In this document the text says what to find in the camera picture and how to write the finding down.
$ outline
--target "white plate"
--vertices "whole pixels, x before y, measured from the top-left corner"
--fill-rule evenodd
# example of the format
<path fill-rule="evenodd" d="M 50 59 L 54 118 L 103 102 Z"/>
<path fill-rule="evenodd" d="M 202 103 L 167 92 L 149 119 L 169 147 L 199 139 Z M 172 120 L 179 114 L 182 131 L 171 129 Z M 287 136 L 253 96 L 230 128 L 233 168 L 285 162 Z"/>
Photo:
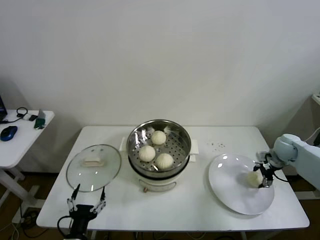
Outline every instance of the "white plate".
<path fill-rule="evenodd" d="M 235 154 L 219 155 L 209 167 L 209 182 L 215 195 L 241 214 L 261 214 L 270 207 L 275 197 L 273 185 L 253 188 L 247 183 L 246 176 L 253 167 L 253 160 Z"/>

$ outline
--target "wire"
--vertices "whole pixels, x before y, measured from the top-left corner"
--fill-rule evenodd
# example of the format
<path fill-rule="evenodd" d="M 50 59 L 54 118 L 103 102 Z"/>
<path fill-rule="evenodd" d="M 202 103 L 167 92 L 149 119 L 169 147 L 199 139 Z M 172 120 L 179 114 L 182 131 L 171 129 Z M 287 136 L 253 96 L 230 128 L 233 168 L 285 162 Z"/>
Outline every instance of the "wire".
<path fill-rule="evenodd" d="M 164 238 L 167 234 L 168 234 L 168 233 L 165 232 L 161 237 L 156 237 L 156 233 L 153 232 L 153 233 L 152 233 L 152 238 L 153 238 L 153 240 L 160 240 L 160 239 Z"/>
<path fill-rule="evenodd" d="M 279 179 L 280 181 L 285 182 L 285 183 L 289 183 L 289 181 L 284 180 L 284 179 L 278 177 L 275 173 L 273 173 L 273 175 L 275 176 L 276 179 Z"/>
<path fill-rule="evenodd" d="M 30 236 L 29 234 L 26 233 L 26 230 L 32 229 L 34 226 L 37 225 L 36 221 L 37 221 L 38 215 L 39 215 L 39 212 L 37 212 L 37 211 L 29 211 L 29 212 L 25 213 L 24 216 L 22 216 L 22 203 L 20 200 L 20 218 L 21 219 L 24 218 L 23 223 L 21 223 L 21 228 L 22 228 L 24 235 L 29 239 L 36 239 L 49 230 L 49 229 L 45 229 L 43 232 L 41 232 L 40 234 L 35 235 L 35 236 Z"/>
<path fill-rule="evenodd" d="M 318 128 L 311 134 L 310 137 L 308 137 L 306 140 L 304 140 L 304 142 L 309 141 L 319 130 L 320 130 L 320 127 L 318 127 Z"/>
<path fill-rule="evenodd" d="M 3 227 L 2 229 L 0 229 L 0 232 L 5 230 L 7 227 L 10 227 L 12 223 L 9 223 L 7 226 Z"/>
<path fill-rule="evenodd" d="M 66 235 L 64 234 L 64 232 L 63 232 L 63 231 L 61 230 L 61 228 L 60 228 L 60 221 L 61 221 L 62 219 L 67 219 L 67 218 L 71 218 L 71 216 L 69 216 L 69 215 L 62 216 L 62 217 L 59 218 L 58 222 L 56 223 L 56 226 L 57 226 L 59 232 L 61 233 L 61 235 L 62 235 L 64 238 L 66 237 Z"/>
<path fill-rule="evenodd" d="M 194 239 L 194 240 L 200 240 L 200 239 L 202 239 L 207 233 L 206 232 L 204 232 L 204 233 L 202 233 L 202 235 L 201 236 L 199 236 L 199 237 L 194 237 L 194 236 L 191 236 L 191 234 L 190 233 L 186 233 L 186 234 L 188 234 L 188 236 L 190 237 L 190 238 L 192 238 L 192 239 Z"/>
<path fill-rule="evenodd" d="M 15 226 L 13 223 L 12 223 L 12 226 L 13 226 L 13 228 L 14 228 L 14 231 L 13 231 L 13 233 L 12 233 L 12 235 L 11 235 L 11 240 L 14 240 L 14 235 L 15 235 L 15 233 L 17 234 L 17 237 L 16 237 L 15 240 L 18 240 L 19 237 L 20 237 L 19 231 L 18 231 L 18 229 L 16 228 L 16 226 Z"/>
<path fill-rule="evenodd" d="M 16 121 L 22 119 L 27 113 L 28 113 L 28 109 L 27 108 L 25 108 L 24 106 L 18 107 L 17 110 L 16 110 L 16 114 L 18 116 L 21 115 L 20 117 L 18 117 L 16 120 L 13 120 L 13 121 L 8 121 L 8 120 L 0 121 L 0 124 L 12 124 L 12 123 L 15 123 Z"/>

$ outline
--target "computer mouse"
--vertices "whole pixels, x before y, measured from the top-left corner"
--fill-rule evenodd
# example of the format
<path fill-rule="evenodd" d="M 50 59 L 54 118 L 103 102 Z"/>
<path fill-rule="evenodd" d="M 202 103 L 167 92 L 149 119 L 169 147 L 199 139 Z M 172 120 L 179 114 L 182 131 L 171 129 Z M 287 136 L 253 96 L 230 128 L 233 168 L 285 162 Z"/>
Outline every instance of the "computer mouse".
<path fill-rule="evenodd" d="M 0 139 L 4 142 L 11 140 L 18 130 L 17 126 L 8 126 L 0 133 Z"/>

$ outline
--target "pot lid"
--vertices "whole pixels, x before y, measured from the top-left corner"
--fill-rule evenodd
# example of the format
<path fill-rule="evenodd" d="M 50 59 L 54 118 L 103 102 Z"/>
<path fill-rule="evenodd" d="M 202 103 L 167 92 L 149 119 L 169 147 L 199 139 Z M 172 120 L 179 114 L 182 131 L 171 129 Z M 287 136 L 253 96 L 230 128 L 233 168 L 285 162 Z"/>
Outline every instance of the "pot lid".
<path fill-rule="evenodd" d="M 66 179 L 80 192 L 93 192 L 108 185 L 118 174 L 121 166 L 119 151 L 110 145 L 93 145 L 83 149 L 68 165 Z"/>

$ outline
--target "white table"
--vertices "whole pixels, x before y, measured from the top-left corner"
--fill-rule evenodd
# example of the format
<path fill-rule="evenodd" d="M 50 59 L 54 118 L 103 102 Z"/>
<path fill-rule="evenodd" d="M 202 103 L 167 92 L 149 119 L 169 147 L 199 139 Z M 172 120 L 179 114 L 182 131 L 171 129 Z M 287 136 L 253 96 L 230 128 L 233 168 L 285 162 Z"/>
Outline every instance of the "white table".
<path fill-rule="evenodd" d="M 14 121 L 17 119 L 16 110 L 7 110 L 7 112 L 8 115 L 5 117 L 5 120 Z M 36 110 L 28 111 L 29 114 L 34 115 L 38 115 L 38 112 L 39 111 Z M 43 112 L 45 113 L 45 124 L 48 125 L 54 118 L 55 114 L 52 111 Z M 25 176 L 14 168 L 45 129 L 36 130 L 34 129 L 34 125 L 35 121 L 27 121 L 23 119 L 13 123 L 0 124 L 0 132 L 9 126 L 18 127 L 17 132 L 11 140 L 0 141 L 0 184 L 7 188 L 7 191 L 0 199 L 0 206 L 5 201 L 9 193 L 12 192 L 23 200 L 22 213 L 30 207 L 40 208 L 44 203 L 44 200 L 35 199 L 34 197 L 39 186 L 33 186 L 30 192 L 27 192 L 17 183 L 19 179 L 23 180 Z M 8 174 L 6 174 L 4 169 L 10 171 L 15 176 L 15 179 L 12 179 Z M 20 209 L 18 209 L 12 222 L 18 223 L 19 221 Z"/>
<path fill-rule="evenodd" d="M 119 148 L 133 126 L 86 126 L 82 129 L 57 177 L 37 224 L 56 228 L 60 217 L 68 215 L 67 198 L 73 192 L 66 180 L 72 158 L 95 144 Z M 261 133 L 251 126 L 187 126 L 198 141 L 199 155 L 183 171 L 177 186 L 167 192 L 144 193 L 125 152 L 118 176 L 105 188 L 106 207 L 89 222 L 90 230 L 110 231 L 258 231 L 306 228 L 309 226 L 302 206 L 288 183 L 274 180 L 275 197 L 270 208 L 260 215 L 243 215 L 230 210 L 214 195 L 208 180 L 210 162 L 222 153 L 236 153 L 256 160 L 257 151 L 269 148 Z M 278 172 L 280 178 L 285 176 Z M 94 205 L 101 191 L 79 192 L 78 204 Z M 68 228 L 69 221 L 61 221 Z"/>

